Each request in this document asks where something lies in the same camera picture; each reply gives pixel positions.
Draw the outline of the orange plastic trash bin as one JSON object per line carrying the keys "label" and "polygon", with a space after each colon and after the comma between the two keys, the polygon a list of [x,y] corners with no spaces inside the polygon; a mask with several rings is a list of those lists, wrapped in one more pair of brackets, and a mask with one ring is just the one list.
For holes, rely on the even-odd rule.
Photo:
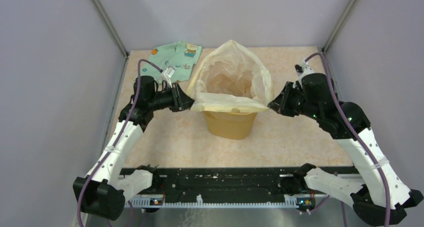
{"label": "orange plastic trash bin", "polygon": [[211,134],[230,140],[243,140],[250,135],[257,113],[204,111],[203,116]]}

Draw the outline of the translucent yellowish trash bag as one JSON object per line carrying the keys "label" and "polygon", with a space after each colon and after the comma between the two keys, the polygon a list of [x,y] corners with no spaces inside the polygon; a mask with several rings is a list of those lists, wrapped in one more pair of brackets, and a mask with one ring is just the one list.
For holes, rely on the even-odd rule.
{"label": "translucent yellowish trash bag", "polygon": [[187,87],[193,112],[266,112],[275,98],[270,71],[252,51],[229,40],[203,58]]}

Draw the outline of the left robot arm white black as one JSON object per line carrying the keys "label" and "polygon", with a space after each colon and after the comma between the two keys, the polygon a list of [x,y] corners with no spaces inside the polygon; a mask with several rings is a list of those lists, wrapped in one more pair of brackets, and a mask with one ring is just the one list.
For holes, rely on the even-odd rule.
{"label": "left robot arm white black", "polygon": [[121,110],[115,131],[96,164],[85,177],[77,177],[73,191],[78,214],[85,213],[115,221],[131,198],[145,190],[154,194],[160,189],[160,180],[154,168],[142,167],[128,177],[119,179],[123,165],[136,141],[145,132],[154,112],[169,109],[182,112],[195,102],[177,82],[163,81],[162,89],[152,76],[137,77],[133,94]]}

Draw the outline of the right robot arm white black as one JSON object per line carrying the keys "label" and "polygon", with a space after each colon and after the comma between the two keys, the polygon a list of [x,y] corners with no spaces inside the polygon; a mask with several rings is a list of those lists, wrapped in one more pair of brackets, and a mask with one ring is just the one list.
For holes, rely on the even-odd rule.
{"label": "right robot arm white black", "polygon": [[330,195],[373,227],[399,224],[407,208],[423,201],[423,194],[407,187],[391,167],[363,110],[353,102],[338,101],[333,82],[325,74],[287,82],[268,107],[283,116],[315,120],[347,152],[363,179],[363,183],[352,182],[305,163],[293,174],[297,192],[311,189]]}

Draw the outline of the green patterned cloth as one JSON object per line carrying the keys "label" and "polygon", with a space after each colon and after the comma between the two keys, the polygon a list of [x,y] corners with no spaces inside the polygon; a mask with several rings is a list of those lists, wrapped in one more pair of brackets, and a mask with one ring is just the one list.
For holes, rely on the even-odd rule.
{"label": "green patterned cloth", "polygon": [[201,45],[178,41],[154,48],[147,60],[163,71],[168,67],[173,67],[175,71],[171,76],[171,81],[184,82],[190,79],[202,49]]}

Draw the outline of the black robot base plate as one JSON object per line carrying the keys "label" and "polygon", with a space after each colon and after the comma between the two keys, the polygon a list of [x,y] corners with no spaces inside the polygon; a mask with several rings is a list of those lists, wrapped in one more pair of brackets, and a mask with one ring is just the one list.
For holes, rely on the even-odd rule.
{"label": "black robot base plate", "polygon": [[151,187],[140,195],[159,195],[166,204],[282,203],[289,196],[316,197],[320,191],[295,183],[297,167],[156,168]]}

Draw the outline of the left aluminium frame post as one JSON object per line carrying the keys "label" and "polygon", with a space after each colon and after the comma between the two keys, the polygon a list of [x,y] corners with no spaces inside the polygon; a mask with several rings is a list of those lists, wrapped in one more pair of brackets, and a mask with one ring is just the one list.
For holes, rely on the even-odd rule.
{"label": "left aluminium frame post", "polygon": [[112,38],[112,41],[118,48],[119,52],[127,59],[129,56],[129,53],[126,50],[124,43],[122,39],[120,38],[103,4],[101,3],[100,0],[90,0],[90,1],[92,2],[94,10],[97,12],[97,15],[99,16],[101,22],[103,23],[106,31]]}

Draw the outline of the aluminium frame post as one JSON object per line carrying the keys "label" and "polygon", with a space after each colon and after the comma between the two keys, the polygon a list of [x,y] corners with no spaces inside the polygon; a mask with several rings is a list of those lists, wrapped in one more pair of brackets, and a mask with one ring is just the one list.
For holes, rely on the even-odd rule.
{"label": "aluminium frame post", "polygon": [[346,22],[348,21],[350,15],[354,11],[356,5],[358,4],[360,0],[349,0],[346,7],[344,8],[341,16],[339,17],[336,25],[332,29],[327,41],[325,42],[325,45],[321,48],[323,53],[327,53],[334,42],[336,41],[338,35],[342,31],[343,27],[345,26]]}
{"label": "aluminium frame post", "polygon": [[129,53],[126,50],[124,43],[122,39],[120,38],[103,4],[101,3],[100,0],[90,0],[90,1],[92,2],[94,10],[97,12],[97,15],[99,16],[101,22],[103,23],[106,31],[112,38],[112,41],[118,48],[119,52],[127,59],[129,56]]}

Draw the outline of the right aluminium frame post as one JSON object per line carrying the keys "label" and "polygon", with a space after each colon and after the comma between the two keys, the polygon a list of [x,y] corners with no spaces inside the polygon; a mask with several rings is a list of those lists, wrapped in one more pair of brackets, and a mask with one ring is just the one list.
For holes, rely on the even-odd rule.
{"label": "right aluminium frame post", "polygon": [[354,11],[356,5],[358,4],[360,0],[349,0],[346,7],[344,8],[341,16],[339,17],[336,25],[332,29],[327,41],[325,42],[325,45],[321,48],[323,53],[327,53],[334,42],[336,41],[338,35],[342,31],[343,27],[345,26],[346,22],[348,21],[350,15]]}

